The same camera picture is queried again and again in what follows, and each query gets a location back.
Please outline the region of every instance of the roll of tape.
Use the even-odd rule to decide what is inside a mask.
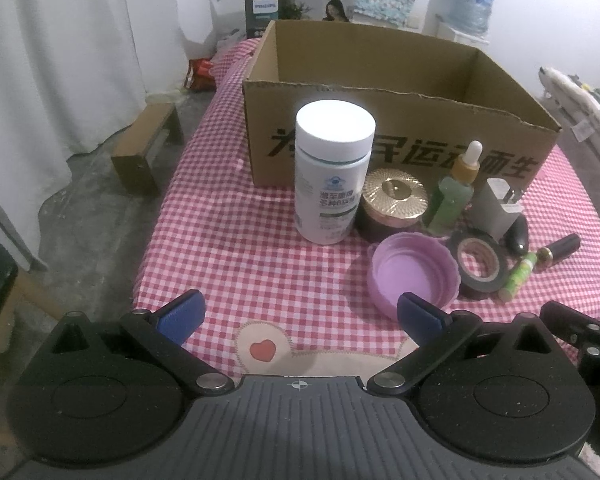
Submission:
[[[460,295],[469,300],[483,300],[500,290],[507,281],[509,266],[502,247],[488,234],[478,229],[456,231],[446,242],[460,272]],[[476,276],[462,260],[462,253],[473,253],[481,257],[487,267],[486,276]]]

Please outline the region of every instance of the red bag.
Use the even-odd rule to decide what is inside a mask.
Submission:
[[[189,71],[184,79],[184,88],[189,90],[215,90],[216,80],[209,73],[211,60],[208,57],[189,59]]]

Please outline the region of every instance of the heart patch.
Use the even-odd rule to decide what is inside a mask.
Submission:
[[[257,361],[270,363],[276,355],[276,344],[271,339],[265,339],[260,343],[253,343],[249,347],[249,353]]]

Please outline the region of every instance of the cardboard box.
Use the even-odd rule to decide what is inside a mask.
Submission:
[[[414,32],[340,22],[270,23],[243,83],[256,186],[292,186],[298,110],[343,99],[376,118],[371,167],[402,168],[428,189],[474,139],[478,184],[526,189],[560,126],[480,50]]]

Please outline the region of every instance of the dropper bottle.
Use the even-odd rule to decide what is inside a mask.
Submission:
[[[481,143],[473,140],[466,153],[456,158],[451,172],[440,180],[429,208],[422,216],[422,224],[431,235],[448,235],[471,201],[474,196],[472,183],[480,170],[478,159],[481,153]]]

